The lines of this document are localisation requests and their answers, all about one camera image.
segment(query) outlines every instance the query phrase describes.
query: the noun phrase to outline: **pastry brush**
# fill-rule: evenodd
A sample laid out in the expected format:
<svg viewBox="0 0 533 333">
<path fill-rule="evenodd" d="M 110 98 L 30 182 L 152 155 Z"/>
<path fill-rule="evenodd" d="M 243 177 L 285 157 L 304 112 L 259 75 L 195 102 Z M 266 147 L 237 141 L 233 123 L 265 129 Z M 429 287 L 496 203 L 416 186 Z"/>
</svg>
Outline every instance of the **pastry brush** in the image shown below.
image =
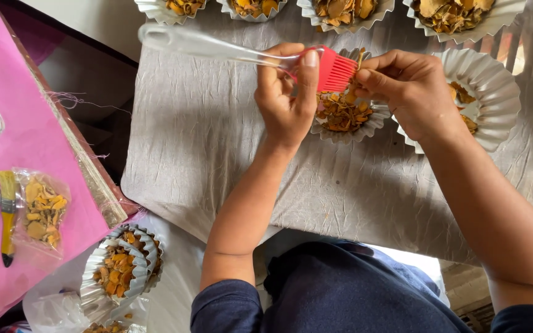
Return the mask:
<svg viewBox="0 0 533 333">
<path fill-rule="evenodd" d="M 4 266 L 9 267 L 14 260 L 14 245 L 11 242 L 11 234 L 15 216 L 15 177 L 12 171 L 0 171 L 0 187 L 1 216 L 4 221 L 1 235 L 1 256 Z"/>
<path fill-rule="evenodd" d="M 357 70 L 356 61 L 339 56 L 324 45 L 310 47 L 295 55 L 275 56 L 230 44 L 199 31 L 155 23 L 142 25 L 138 36 L 139 41 L 155 49 L 277 67 L 287 73 L 296 83 L 297 64 L 301 56 L 310 49 L 316 50 L 320 55 L 318 91 L 345 91 L 349 80 Z"/>
</svg>

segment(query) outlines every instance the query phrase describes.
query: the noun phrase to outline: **clear plastic handle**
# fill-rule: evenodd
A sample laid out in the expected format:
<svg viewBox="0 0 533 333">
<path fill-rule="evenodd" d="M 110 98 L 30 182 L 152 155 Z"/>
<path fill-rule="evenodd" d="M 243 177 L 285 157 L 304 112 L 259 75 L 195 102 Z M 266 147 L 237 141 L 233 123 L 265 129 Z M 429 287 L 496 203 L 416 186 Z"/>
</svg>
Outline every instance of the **clear plastic handle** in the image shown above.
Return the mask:
<svg viewBox="0 0 533 333">
<path fill-rule="evenodd" d="M 297 55 L 280 57 L 247 49 L 215 39 L 196 30 L 177 26 L 145 23 L 139 28 L 139 41 L 154 49 L 185 53 L 191 56 L 226 59 L 264 66 L 278 67 L 281 60 L 296 59 Z"/>
</svg>

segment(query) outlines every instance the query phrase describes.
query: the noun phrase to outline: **dark blue clothing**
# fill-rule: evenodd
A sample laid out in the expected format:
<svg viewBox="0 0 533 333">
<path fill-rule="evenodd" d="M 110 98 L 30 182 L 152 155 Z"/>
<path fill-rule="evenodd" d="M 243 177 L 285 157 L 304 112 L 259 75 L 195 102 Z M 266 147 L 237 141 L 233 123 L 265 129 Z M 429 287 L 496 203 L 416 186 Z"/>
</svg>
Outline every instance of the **dark blue clothing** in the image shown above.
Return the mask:
<svg viewBox="0 0 533 333">
<path fill-rule="evenodd" d="M 192 303 L 192 333 L 471 332 L 425 273 L 350 242 L 310 242 L 273 258 L 263 314 L 255 287 L 225 280 Z M 508 307 L 494 333 L 533 332 L 533 305 Z"/>
</svg>

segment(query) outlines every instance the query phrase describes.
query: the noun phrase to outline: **hand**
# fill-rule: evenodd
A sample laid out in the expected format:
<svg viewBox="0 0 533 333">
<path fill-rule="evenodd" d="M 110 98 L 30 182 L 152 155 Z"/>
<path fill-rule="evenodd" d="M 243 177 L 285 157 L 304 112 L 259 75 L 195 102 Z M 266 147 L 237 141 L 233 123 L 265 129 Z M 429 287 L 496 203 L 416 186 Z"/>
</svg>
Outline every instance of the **hand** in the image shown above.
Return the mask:
<svg viewBox="0 0 533 333">
<path fill-rule="evenodd" d="M 469 133 L 436 56 L 392 50 L 363 61 L 357 80 L 365 89 L 356 96 L 387 102 L 409 138 L 422 145 Z"/>
<path fill-rule="evenodd" d="M 292 55 L 304 50 L 303 44 L 282 43 L 268 50 L 272 55 Z M 314 50 L 300 60 L 297 71 L 297 97 L 293 80 L 282 70 L 258 66 L 258 87 L 254 98 L 265 122 L 267 142 L 274 148 L 295 154 L 312 126 L 316 112 L 316 88 L 320 58 Z"/>
</svg>

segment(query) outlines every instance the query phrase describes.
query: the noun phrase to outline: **person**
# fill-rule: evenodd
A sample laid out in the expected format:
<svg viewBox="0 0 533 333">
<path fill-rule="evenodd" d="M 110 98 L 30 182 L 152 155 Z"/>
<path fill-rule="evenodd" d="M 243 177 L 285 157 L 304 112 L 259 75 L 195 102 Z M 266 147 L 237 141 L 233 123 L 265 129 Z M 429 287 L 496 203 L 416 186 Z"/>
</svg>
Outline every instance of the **person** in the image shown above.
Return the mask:
<svg viewBox="0 0 533 333">
<path fill-rule="evenodd" d="M 289 55 L 302 44 L 268 52 Z M 300 60 L 297 96 L 277 69 L 258 66 L 254 95 L 266 138 L 218 212 L 207 241 L 193 333 L 471 332 L 424 277 L 357 243 L 301 244 L 269 266 L 264 313 L 252 252 L 266 230 L 281 178 L 314 117 L 319 59 Z M 533 332 L 533 207 L 470 135 L 440 59 L 400 50 L 363 61 L 360 97 L 382 100 L 420 143 L 462 234 L 489 278 L 492 331 Z"/>
</svg>

